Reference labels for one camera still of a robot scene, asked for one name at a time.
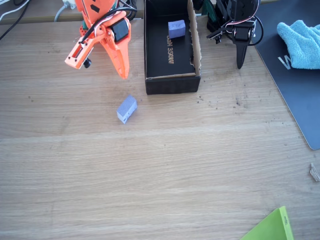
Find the purple sponge block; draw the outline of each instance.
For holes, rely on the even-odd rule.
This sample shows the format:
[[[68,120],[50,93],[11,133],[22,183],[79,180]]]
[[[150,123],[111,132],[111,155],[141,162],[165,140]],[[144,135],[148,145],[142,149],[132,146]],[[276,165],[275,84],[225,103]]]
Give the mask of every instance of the purple sponge block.
[[[182,37],[186,33],[186,24],[184,20],[179,21],[169,21],[169,38],[174,39],[178,37]]]

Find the white cable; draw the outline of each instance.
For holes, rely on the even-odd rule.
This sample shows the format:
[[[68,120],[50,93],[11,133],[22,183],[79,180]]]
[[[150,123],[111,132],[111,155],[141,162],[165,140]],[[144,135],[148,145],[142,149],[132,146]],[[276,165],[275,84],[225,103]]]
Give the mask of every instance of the white cable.
[[[54,17],[54,22],[58,21],[58,18],[60,16],[60,14],[62,13],[63,10],[65,10],[68,7],[68,3],[64,3],[64,5],[58,10],[58,12],[56,13],[55,17]]]
[[[29,1],[30,1],[30,0],[27,0],[27,1],[25,1],[24,4],[22,4],[20,7],[17,7],[17,8],[14,9],[14,10],[7,11],[7,12],[5,12],[4,14],[2,14],[2,15],[0,16],[0,21],[2,20],[2,18],[3,18],[5,15],[12,14],[12,13],[14,13],[14,12],[19,11],[20,9],[22,9]]]

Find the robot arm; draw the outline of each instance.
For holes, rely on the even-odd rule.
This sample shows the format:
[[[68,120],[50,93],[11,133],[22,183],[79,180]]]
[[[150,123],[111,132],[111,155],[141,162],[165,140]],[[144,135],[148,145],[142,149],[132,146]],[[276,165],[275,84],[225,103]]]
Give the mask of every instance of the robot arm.
[[[82,65],[88,68],[91,65],[88,56],[94,45],[100,43],[118,74],[126,79],[130,68],[128,43],[131,39],[131,24],[125,11],[137,10],[130,6],[118,7],[118,0],[75,0],[75,3],[82,12],[85,26],[80,27],[82,37],[65,59],[65,63],[76,69],[80,69]]]
[[[245,61],[247,47],[256,30],[256,21],[262,28],[260,40],[263,38],[263,26],[255,16],[261,0],[216,0],[215,7],[210,0],[193,0],[195,5],[206,8],[208,14],[207,28],[212,32],[208,39],[215,39],[216,44],[221,42],[222,35],[226,34],[236,45],[236,62],[240,69]]]

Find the white plug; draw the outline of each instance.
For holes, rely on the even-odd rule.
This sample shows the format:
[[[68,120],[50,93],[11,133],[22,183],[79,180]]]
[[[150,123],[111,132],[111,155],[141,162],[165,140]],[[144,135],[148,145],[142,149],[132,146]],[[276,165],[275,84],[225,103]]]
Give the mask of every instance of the white plug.
[[[66,4],[71,9],[76,8],[76,0],[62,0],[64,4]]]

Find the wood chip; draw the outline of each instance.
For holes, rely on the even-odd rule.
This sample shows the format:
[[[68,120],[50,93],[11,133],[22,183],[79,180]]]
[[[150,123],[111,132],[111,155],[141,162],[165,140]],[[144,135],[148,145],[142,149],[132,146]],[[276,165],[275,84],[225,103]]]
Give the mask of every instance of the wood chip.
[[[317,172],[314,164],[311,163],[311,166],[310,166],[310,167],[311,167],[311,169],[310,169],[310,174],[311,174],[311,176],[313,177],[313,179],[314,179],[316,182],[320,182],[320,176],[319,176],[319,174],[318,174],[318,172]]]

